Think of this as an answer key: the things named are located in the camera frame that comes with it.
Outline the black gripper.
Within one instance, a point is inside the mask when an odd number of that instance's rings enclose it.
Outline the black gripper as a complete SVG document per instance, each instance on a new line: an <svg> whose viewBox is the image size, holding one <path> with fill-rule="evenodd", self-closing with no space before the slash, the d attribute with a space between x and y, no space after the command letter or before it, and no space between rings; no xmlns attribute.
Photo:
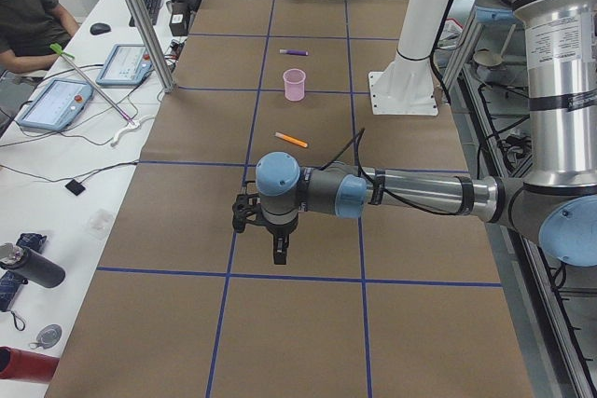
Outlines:
<svg viewBox="0 0 597 398"><path fill-rule="evenodd" d="M289 238L297 227L297 223L286 223L284 225L269 223L266 225L273 238L272 257L275 265L285 265L287 263Z"/></svg>

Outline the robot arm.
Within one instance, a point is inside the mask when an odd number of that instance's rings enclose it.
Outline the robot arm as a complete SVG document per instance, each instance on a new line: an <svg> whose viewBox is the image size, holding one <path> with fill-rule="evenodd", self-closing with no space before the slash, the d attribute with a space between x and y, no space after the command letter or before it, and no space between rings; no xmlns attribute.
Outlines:
<svg viewBox="0 0 597 398"><path fill-rule="evenodd" d="M268 229L286 260L300 212L357 218L366 205L474 215L506 226L562 262L596 263L596 0L477 0L506 10L525 32L532 168L523 178L416 175L338 161L302 167L273 152L256 167L257 191L237 218Z"/></svg>

